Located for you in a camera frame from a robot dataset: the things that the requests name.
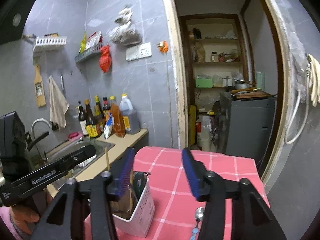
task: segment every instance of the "black range hood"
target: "black range hood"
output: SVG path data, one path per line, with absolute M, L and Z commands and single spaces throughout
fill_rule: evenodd
M 24 25 L 36 0 L 17 0 L 0 25 L 0 45 L 22 37 Z

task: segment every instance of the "sink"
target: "sink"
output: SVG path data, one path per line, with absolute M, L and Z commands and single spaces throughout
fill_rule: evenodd
M 96 139 L 91 139 L 88 137 L 80 138 L 79 140 L 73 141 L 73 142 L 63 142 L 57 147 L 55 147 L 53 150 L 47 153 L 48 161 L 49 163 L 54 162 L 57 159 L 60 159 L 64 157 L 65 155 L 70 154 L 71 152 L 74 152 L 78 149 L 80 149 L 83 146 L 86 146 L 88 144 L 94 145 L 96 148 L 96 157 L 93 158 L 87 165 L 84 167 L 81 167 L 77 165 L 74 169 L 72 169 L 68 175 L 64 176 L 61 179 L 56 180 L 55 182 L 52 183 L 52 185 L 58 190 L 68 178 L 71 177 L 76 177 L 78 174 L 80 174 L 82 171 L 84 171 L 87 167 L 89 167 L 92 163 L 94 163 L 96 160 L 99 159 L 100 156 L 105 154 L 105 148 L 107 150 L 110 150 L 115 144 L 113 143 L 108 143 L 108 142 L 102 142 L 98 141 Z

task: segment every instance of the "wooden grater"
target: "wooden grater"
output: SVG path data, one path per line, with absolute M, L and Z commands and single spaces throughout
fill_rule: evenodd
M 35 64 L 35 72 L 36 72 L 36 76 L 35 76 L 34 85 L 35 85 L 35 92 L 36 92 L 36 101 L 37 101 L 38 107 L 41 107 L 41 106 L 45 106 L 46 103 L 45 103 L 43 82 L 42 82 L 42 77 L 40 75 L 39 64 Z

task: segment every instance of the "spoon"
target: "spoon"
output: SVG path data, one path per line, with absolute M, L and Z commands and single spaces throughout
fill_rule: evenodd
M 199 223 L 202 221 L 203 219 L 203 214 L 204 214 L 204 207 L 199 207 L 196 209 L 196 213 L 195 213 L 195 219 L 197 222 L 196 227 L 192 230 L 192 236 L 190 238 L 190 240 L 195 240 L 196 239 L 196 235 L 199 232 Z

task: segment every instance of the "wooden cutting board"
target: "wooden cutting board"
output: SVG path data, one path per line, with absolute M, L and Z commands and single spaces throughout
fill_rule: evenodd
M 271 96 L 269 93 L 264 91 L 254 91 L 254 92 L 247 92 L 243 94 L 235 94 L 236 99 L 246 99 L 246 98 L 262 98 L 262 97 L 269 97 Z
M 36 92 L 36 101 L 38 107 L 45 106 L 45 96 L 44 96 L 44 89 L 43 89 L 43 82 L 42 82 L 42 77 L 40 75 L 40 65 L 35 64 L 35 80 L 34 80 L 34 85 L 35 85 L 35 92 Z

